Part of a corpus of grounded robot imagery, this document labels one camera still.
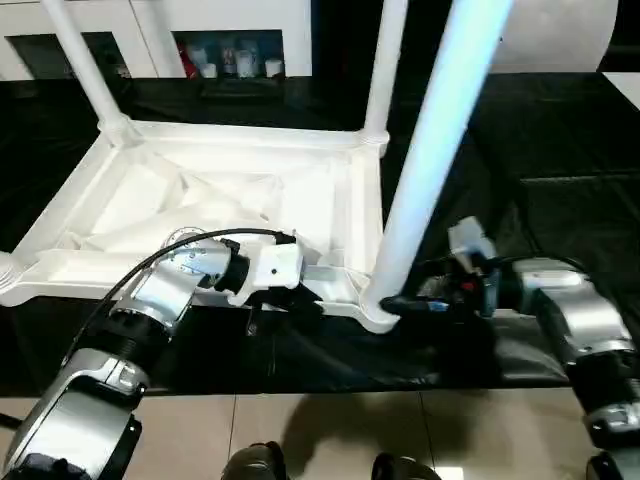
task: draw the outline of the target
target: black fabric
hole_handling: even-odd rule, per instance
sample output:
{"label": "black fabric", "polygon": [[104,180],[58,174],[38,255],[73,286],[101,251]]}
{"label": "black fabric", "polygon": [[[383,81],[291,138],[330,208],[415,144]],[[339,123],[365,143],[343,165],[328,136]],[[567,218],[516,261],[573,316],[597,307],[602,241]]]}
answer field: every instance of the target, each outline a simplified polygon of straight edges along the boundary
{"label": "black fabric", "polygon": [[[278,94],[228,95],[233,85],[135,80],[111,85],[140,120],[311,129],[357,129],[366,96],[326,94],[288,79]],[[423,79],[401,78],[382,160],[385,215],[410,141]],[[96,118],[71,81],[0,85],[3,182],[0,248],[11,251],[97,135]],[[632,331],[640,318],[640,115],[599,74],[491,76],[469,124],[418,263],[446,253],[446,229],[476,215],[504,254],[536,244],[584,263],[619,292]],[[419,280],[416,269],[407,285]],[[0,395],[36,395],[57,372],[94,303],[36,298],[0,310],[0,354],[12,365]],[[463,316],[403,320],[372,335],[343,318],[194,308],[160,360],[160,393],[337,392],[440,387],[566,385],[530,320]]]}

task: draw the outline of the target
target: glass cabinet door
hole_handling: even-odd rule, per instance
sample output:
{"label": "glass cabinet door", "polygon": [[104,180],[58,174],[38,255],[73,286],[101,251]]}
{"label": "glass cabinet door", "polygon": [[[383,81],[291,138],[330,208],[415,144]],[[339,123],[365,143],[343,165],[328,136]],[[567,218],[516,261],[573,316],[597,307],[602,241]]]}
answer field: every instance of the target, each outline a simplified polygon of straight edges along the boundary
{"label": "glass cabinet door", "polygon": [[310,0],[132,0],[160,77],[311,75]]}
{"label": "glass cabinet door", "polygon": [[[135,21],[122,0],[67,2],[76,25],[106,77],[157,77]],[[39,3],[0,4],[0,78],[73,78],[53,25]]]}

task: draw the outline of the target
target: floor tile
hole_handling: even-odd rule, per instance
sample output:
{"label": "floor tile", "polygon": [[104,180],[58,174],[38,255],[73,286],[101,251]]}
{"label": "floor tile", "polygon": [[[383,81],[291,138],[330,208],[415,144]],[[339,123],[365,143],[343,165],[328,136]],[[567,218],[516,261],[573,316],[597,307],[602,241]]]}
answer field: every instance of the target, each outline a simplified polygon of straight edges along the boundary
{"label": "floor tile", "polygon": [[147,397],[127,480],[217,480],[227,463],[233,396]]}
{"label": "floor tile", "polygon": [[238,396],[232,452],[275,440],[293,479],[368,480],[380,452],[431,465],[415,392]]}
{"label": "floor tile", "polygon": [[421,395],[443,480],[582,480],[596,452],[568,389]]}
{"label": "floor tile", "polygon": [[[36,404],[35,398],[0,398],[0,412],[19,419],[24,419]],[[4,458],[9,450],[13,438],[13,430],[0,428],[0,464],[4,465]]]}

